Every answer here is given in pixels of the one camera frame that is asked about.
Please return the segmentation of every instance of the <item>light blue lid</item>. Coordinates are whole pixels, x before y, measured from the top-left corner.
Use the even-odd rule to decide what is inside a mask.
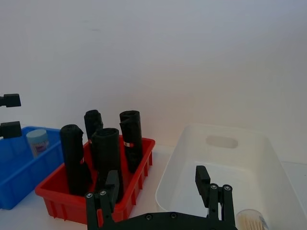
[[[47,131],[44,129],[36,129],[27,133],[27,139],[30,144],[37,144],[48,140]]]

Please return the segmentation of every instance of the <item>white backdrop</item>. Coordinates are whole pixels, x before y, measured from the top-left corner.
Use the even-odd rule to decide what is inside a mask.
[[[255,129],[307,163],[306,0],[1,0],[0,121],[84,130],[141,112],[175,145],[198,122]]]

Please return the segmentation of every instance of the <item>blue bin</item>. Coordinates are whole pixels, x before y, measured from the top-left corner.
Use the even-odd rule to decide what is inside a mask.
[[[45,129],[49,147],[34,158],[26,134]],[[0,140],[0,208],[12,209],[63,163],[58,129],[25,127],[19,138]]]

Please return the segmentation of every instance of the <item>white bin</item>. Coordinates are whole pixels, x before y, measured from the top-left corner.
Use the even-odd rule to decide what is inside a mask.
[[[233,187],[235,214],[251,208],[263,214],[271,230],[307,229],[294,189],[263,135],[237,128],[187,126],[156,191],[160,211],[207,215],[195,184],[197,165],[207,168],[211,183]]]

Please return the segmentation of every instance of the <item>screw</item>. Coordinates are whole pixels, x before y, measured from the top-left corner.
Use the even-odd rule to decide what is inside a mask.
[[[146,220],[151,220],[151,219],[153,218],[153,216],[152,216],[151,214],[147,214],[147,215],[145,216],[145,218],[146,218]]]
[[[175,212],[171,213],[171,218],[172,219],[176,219],[177,218],[177,214]]]

